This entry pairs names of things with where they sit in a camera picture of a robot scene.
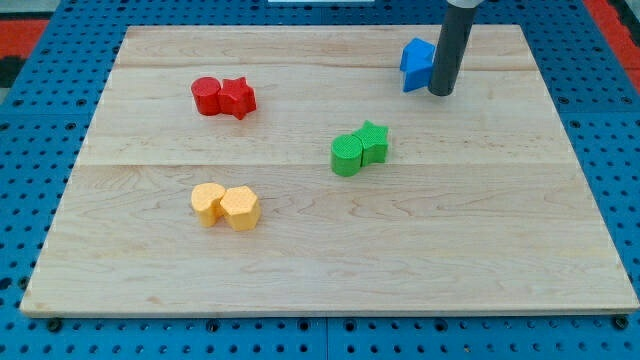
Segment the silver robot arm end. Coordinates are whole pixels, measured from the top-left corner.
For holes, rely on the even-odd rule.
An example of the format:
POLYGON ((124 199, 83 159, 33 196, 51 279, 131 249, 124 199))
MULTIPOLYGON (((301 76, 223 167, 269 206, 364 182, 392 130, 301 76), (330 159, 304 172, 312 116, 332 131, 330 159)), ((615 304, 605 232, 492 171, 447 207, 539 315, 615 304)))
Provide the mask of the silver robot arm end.
POLYGON ((460 9, 474 9, 483 2, 484 0, 447 0, 449 5, 460 9))

